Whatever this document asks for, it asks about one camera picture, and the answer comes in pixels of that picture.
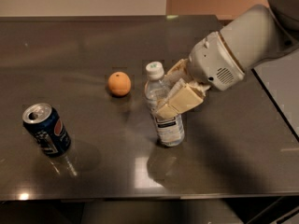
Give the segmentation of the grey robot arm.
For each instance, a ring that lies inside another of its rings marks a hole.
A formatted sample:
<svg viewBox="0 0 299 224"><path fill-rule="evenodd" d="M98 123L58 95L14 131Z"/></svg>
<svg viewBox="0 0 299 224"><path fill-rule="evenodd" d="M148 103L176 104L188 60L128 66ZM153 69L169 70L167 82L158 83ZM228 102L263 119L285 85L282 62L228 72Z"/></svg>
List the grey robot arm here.
<svg viewBox="0 0 299 224"><path fill-rule="evenodd" d="M198 42L166 74L171 91L154 109L170 119L200 105L206 91L225 91L247 71L298 49L299 0L268 0Z"/></svg>

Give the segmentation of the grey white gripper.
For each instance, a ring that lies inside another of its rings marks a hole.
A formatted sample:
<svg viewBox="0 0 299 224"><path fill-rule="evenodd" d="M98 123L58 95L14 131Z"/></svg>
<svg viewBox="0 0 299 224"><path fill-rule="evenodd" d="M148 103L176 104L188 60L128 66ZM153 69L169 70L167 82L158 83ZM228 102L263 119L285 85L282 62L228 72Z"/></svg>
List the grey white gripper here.
<svg viewBox="0 0 299 224"><path fill-rule="evenodd" d="M190 81L191 76L188 72L195 80L206 84ZM221 33L213 32L193 47L189 60L179 60L166 73L167 81L177 83L158 103L153 114L160 119L170 119L183 114L204 102L210 86L225 91L241 81L244 76L244 69L230 51Z"/></svg>

